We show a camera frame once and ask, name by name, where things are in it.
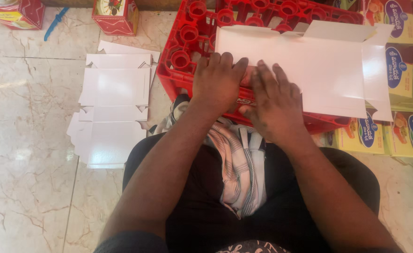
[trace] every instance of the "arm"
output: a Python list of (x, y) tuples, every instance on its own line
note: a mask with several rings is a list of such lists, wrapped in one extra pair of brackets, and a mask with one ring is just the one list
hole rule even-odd
[(236, 102), (247, 58), (232, 67), (230, 53), (198, 61), (187, 111), (136, 169), (110, 216), (100, 242), (122, 231), (165, 238), (165, 222), (176, 206), (189, 169), (213, 123)]
[(312, 141), (303, 124), (299, 88), (275, 64), (260, 61), (252, 75), (257, 107), (241, 107), (255, 128), (288, 155), (305, 204), (336, 252), (399, 250), (389, 232)]

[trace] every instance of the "striped cloth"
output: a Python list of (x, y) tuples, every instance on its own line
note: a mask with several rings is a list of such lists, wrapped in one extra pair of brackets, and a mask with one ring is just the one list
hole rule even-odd
[[(179, 95), (170, 114), (156, 126), (153, 134), (168, 131), (188, 104), (187, 95)], [(266, 202), (263, 137), (252, 127), (236, 125), (220, 117), (209, 130), (204, 144), (215, 147), (222, 157), (224, 190), (220, 202), (239, 219), (252, 215)]]

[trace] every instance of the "hand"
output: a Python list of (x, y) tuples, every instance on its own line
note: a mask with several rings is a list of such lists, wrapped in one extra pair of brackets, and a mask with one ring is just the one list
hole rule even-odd
[(202, 108), (217, 119), (236, 103), (239, 83), (246, 72), (249, 59), (240, 59), (233, 66), (231, 53), (213, 53), (208, 61), (197, 62), (192, 84), (190, 107)]
[(277, 80), (262, 60), (258, 62), (251, 76), (256, 108), (244, 105), (239, 112), (252, 120), (266, 140), (287, 148), (301, 140), (299, 137), (310, 136), (303, 124), (299, 87), (288, 81), (278, 64), (274, 64), (272, 70)]

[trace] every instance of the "right hand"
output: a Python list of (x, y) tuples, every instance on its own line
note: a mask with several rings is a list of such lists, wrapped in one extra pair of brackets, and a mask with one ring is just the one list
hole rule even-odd
[(255, 129), (268, 141), (281, 148), (293, 145), (302, 138), (310, 138), (302, 117), (299, 87), (288, 82), (283, 69), (272, 67), (277, 80), (260, 60), (252, 73), (251, 84), (256, 108), (243, 105), (239, 112), (252, 120)]

